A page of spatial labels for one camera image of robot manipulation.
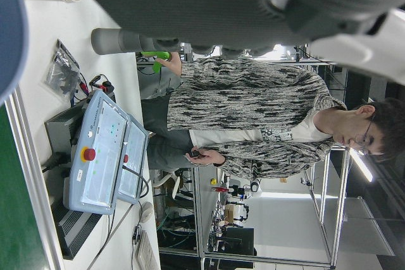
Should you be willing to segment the dark grey white left robot hand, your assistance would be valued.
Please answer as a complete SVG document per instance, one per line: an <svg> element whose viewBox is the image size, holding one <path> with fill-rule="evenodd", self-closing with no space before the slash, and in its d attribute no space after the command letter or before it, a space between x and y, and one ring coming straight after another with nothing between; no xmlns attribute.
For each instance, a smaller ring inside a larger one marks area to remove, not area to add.
<svg viewBox="0 0 405 270"><path fill-rule="evenodd" d="M404 83L404 0L95 0L121 28L223 54L309 44L319 56Z"/></svg>

